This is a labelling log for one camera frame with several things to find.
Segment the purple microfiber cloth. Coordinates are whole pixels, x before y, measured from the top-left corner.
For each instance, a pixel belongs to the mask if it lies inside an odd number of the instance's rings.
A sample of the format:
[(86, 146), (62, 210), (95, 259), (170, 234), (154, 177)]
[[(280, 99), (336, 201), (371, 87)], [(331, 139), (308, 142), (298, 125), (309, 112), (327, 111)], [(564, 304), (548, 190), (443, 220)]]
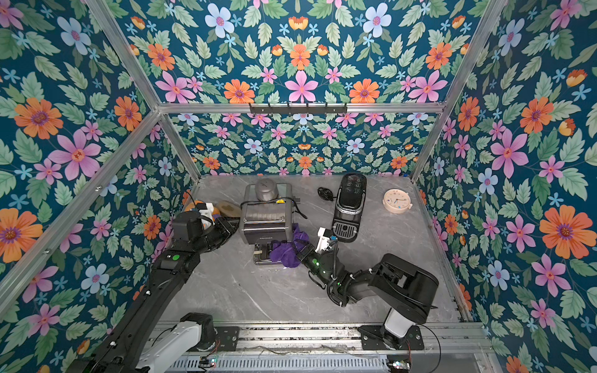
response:
[(280, 263), (286, 268), (296, 268), (301, 264), (298, 254), (308, 243), (309, 235), (301, 230), (298, 224), (294, 224), (291, 240), (272, 242), (270, 260), (272, 263)]

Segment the silver espresso coffee machine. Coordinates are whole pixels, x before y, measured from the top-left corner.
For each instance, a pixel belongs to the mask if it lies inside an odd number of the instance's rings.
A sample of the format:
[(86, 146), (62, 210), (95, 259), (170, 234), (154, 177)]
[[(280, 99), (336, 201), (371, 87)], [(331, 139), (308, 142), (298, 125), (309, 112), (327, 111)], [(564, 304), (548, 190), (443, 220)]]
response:
[(240, 207), (240, 235), (245, 244), (254, 247), (253, 262), (274, 264), (270, 260), (272, 242), (292, 239), (295, 209), (292, 185), (260, 178), (246, 187)]

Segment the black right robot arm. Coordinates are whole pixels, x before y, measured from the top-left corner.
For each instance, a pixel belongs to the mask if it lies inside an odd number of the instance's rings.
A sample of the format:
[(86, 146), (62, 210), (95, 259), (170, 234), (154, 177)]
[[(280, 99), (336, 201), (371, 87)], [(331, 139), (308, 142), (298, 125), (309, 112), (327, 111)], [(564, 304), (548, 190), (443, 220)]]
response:
[(367, 270), (350, 272), (340, 262), (334, 240), (324, 250), (304, 239), (298, 241), (297, 259), (308, 269), (309, 278), (325, 290), (336, 306), (346, 307), (368, 297), (378, 297), (390, 306), (382, 326), (359, 328), (362, 337), (393, 350), (412, 346), (419, 326), (425, 324), (438, 290), (438, 278), (406, 260), (385, 254)]

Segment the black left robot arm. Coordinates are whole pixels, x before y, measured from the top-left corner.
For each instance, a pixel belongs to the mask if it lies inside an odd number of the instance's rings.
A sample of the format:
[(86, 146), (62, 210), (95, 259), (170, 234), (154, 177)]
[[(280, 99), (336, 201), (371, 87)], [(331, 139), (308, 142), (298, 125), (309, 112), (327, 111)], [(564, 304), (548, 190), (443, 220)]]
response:
[(159, 343), (144, 349), (166, 307), (200, 264), (202, 253), (225, 245), (239, 228), (239, 219), (212, 219), (191, 210), (180, 213), (172, 227), (172, 242), (152, 265), (132, 307), (92, 356), (74, 360), (68, 371), (165, 372), (187, 350), (215, 346), (212, 316), (189, 313)]

